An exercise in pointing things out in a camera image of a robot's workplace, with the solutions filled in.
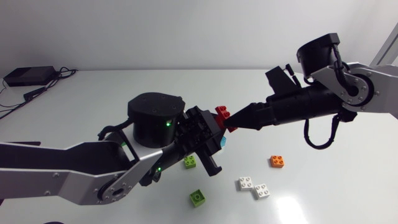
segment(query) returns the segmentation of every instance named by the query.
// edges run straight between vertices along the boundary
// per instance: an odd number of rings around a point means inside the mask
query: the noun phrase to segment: robotic arm
[[[301,87],[290,66],[286,69],[293,81],[276,67],[266,73],[275,94],[231,117],[225,106],[217,107],[217,114],[197,106],[184,112],[181,97],[144,93],[128,103],[127,121],[105,127],[98,142],[64,150],[0,142],[0,198],[58,195],[79,205],[108,204],[125,197],[137,183],[159,181],[164,170],[194,152],[208,175],[216,175],[221,167],[211,156],[221,149],[227,129],[260,130],[305,119],[306,141],[323,149],[333,142],[338,123],[354,120],[356,112],[398,118],[397,67],[345,64],[339,43],[337,34],[328,34],[298,50],[309,86]],[[308,137],[308,120],[328,114],[336,114],[331,138],[315,146]]]
[[[315,149],[324,149],[333,142],[338,123],[354,120],[356,112],[390,113],[398,118],[398,68],[392,65],[368,67],[341,61],[337,34],[315,39],[297,52],[305,82],[302,88],[290,65],[286,69],[294,82],[280,67],[266,73],[275,94],[266,103],[251,103],[224,122],[225,126],[260,130],[263,126],[306,120],[304,136]],[[337,114],[333,118],[331,138],[321,146],[312,144],[308,136],[309,119]]]

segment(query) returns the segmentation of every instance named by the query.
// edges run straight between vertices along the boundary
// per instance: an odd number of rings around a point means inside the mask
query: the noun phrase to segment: power adapter
[[[47,85],[57,76],[53,66],[17,68],[4,77],[9,86]]]

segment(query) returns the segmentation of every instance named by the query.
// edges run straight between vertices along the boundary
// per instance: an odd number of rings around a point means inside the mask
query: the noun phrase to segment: white wall
[[[370,63],[396,0],[2,0],[0,77],[16,67],[80,70],[272,68],[328,32],[343,60]]]

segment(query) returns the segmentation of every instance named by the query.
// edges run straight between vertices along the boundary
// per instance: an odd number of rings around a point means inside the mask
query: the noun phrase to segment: red lego brick
[[[229,118],[229,117],[231,116],[231,114],[226,110],[226,106],[217,106],[217,107],[215,108],[215,110],[216,110],[216,112],[217,112],[217,114],[218,114],[218,116],[216,117],[216,122],[217,122],[218,126],[219,126],[221,129],[224,129],[224,128],[225,128],[225,126],[224,126],[224,121],[225,121],[227,118]],[[228,129],[228,131],[233,132],[233,131],[235,131],[237,128],[228,127],[227,129]]]

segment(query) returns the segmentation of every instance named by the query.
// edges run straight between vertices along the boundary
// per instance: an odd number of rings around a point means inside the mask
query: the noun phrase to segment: white lego brick
[[[265,184],[254,186],[253,192],[257,199],[266,198],[270,195],[269,190]]]
[[[253,183],[251,182],[250,177],[240,177],[239,180],[239,189],[240,190],[251,190],[253,189]]]

